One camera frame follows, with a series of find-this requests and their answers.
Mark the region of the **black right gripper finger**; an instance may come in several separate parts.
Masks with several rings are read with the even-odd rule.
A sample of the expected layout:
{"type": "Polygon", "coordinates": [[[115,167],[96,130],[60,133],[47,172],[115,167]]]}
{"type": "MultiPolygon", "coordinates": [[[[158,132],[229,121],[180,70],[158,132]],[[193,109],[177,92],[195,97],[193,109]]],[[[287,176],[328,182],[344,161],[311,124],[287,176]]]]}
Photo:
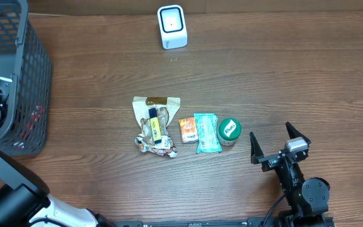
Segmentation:
{"type": "Polygon", "coordinates": [[[300,133],[290,122],[286,122],[285,126],[286,126],[290,139],[295,139],[295,138],[301,137],[307,142],[308,145],[311,144],[311,140],[308,139],[304,134],[300,133]]]}
{"type": "Polygon", "coordinates": [[[257,165],[263,161],[264,153],[253,132],[250,132],[251,164],[257,165]]]}

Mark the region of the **green lid Knorr jar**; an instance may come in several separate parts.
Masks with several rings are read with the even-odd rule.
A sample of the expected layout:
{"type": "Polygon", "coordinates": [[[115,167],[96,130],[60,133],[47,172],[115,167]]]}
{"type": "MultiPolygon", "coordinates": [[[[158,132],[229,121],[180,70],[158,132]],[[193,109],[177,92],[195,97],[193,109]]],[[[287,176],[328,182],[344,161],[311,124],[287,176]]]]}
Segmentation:
{"type": "Polygon", "coordinates": [[[241,124],[234,118],[224,119],[218,127],[217,137],[220,144],[232,146],[240,137],[242,131],[241,124]]]}

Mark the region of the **red snack bar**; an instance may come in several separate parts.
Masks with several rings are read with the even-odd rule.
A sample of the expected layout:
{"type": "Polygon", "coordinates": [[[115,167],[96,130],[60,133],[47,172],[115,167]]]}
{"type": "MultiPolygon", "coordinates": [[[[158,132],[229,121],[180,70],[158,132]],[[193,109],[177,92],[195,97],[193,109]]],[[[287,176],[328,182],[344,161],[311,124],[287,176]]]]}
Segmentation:
{"type": "Polygon", "coordinates": [[[16,149],[24,150],[25,148],[29,148],[33,151],[36,146],[41,145],[41,137],[44,136],[44,133],[39,132],[38,130],[40,127],[45,125],[44,112],[44,106],[38,103],[32,108],[29,117],[20,117],[20,120],[22,123],[24,123],[24,126],[19,130],[19,138],[14,143],[14,147],[16,149]]]}

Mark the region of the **teal tissue packet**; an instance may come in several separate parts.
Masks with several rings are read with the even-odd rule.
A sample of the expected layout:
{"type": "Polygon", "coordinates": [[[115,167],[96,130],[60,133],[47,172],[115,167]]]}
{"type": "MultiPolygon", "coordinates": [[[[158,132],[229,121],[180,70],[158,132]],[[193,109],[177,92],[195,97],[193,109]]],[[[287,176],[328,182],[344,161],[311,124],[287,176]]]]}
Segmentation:
{"type": "Polygon", "coordinates": [[[220,153],[222,148],[217,138],[217,116],[213,113],[194,113],[194,118],[199,139],[197,154],[220,153]]]}

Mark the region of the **orange snack packet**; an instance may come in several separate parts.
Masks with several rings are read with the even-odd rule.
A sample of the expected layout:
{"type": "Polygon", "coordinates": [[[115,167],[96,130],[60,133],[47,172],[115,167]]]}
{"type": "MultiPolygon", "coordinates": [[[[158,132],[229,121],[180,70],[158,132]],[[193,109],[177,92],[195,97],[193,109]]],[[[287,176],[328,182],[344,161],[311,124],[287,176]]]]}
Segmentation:
{"type": "Polygon", "coordinates": [[[181,130],[182,143],[195,143],[198,141],[199,136],[194,117],[189,117],[179,120],[181,130]]]}

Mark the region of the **clear brown snack bag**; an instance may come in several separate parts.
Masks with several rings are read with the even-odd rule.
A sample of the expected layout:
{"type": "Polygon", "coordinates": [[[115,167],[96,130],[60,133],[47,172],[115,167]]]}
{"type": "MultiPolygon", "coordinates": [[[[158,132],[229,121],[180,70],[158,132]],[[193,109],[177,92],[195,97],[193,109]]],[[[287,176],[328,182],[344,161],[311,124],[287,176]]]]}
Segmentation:
{"type": "Polygon", "coordinates": [[[143,97],[135,96],[132,101],[135,119],[141,128],[141,133],[135,137],[135,144],[143,153],[154,153],[167,158],[176,158],[176,146],[167,130],[180,108],[180,98],[175,97],[143,97]],[[162,141],[154,144],[149,109],[155,108],[159,119],[162,141]]]}

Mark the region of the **yellow highlighter pen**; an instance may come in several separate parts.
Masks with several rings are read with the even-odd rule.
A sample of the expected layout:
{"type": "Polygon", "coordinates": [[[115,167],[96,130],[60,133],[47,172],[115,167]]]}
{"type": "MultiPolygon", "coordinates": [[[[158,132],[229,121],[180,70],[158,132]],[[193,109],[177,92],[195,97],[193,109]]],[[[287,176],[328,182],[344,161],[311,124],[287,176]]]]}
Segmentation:
{"type": "Polygon", "coordinates": [[[159,144],[162,141],[161,129],[159,125],[159,119],[155,108],[149,109],[149,121],[151,124],[151,130],[153,135],[154,144],[159,144]]]}

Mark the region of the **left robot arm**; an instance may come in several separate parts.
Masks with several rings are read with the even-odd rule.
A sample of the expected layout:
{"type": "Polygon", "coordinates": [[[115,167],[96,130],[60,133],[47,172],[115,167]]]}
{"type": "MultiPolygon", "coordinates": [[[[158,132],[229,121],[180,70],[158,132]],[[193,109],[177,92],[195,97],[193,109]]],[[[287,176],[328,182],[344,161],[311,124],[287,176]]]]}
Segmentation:
{"type": "Polygon", "coordinates": [[[99,213],[52,197],[47,184],[0,151],[0,226],[113,226],[99,213]]]}

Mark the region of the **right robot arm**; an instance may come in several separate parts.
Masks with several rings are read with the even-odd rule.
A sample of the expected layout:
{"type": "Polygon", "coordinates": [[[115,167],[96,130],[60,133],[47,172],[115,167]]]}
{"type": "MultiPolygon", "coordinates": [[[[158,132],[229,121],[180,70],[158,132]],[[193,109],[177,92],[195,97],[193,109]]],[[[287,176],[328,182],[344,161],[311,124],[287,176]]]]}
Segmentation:
{"type": "Polygon", "coordinates": [[[323,178],[305,179],[299,162],[308,157],[311,140],[290,122],[285,123],[289,140],[278,153],[265,156],[254,133],[250,133],[251,163],[263,172],[277,174],[283,194],[257,226],[334,226],[327,218],[330,184],[323,178]]]}

